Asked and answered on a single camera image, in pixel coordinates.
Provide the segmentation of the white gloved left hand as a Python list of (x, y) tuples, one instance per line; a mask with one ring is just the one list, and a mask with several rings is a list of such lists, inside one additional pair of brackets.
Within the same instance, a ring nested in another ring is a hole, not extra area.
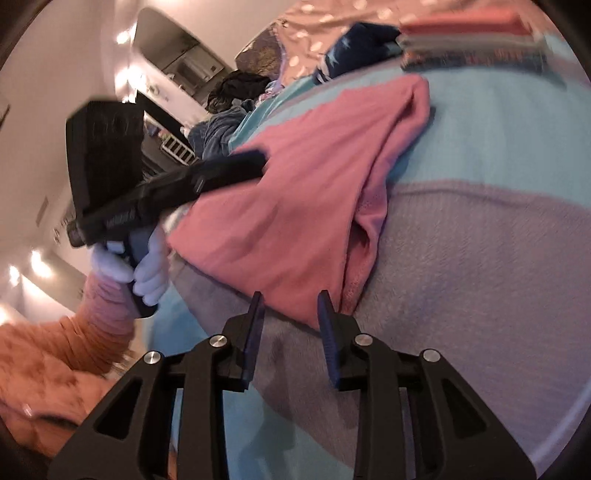
[(123, 258), (122, 242), (94, 245), (92, 270), (99, 277), (130, 287), (133, 298), (139, 299), (142, 305), (156, 307), (169, 284), (169, 248), (163, 228), (156, 225), (149, 236), (142, 238), (141, 244), (147, 250), (139, 261)]

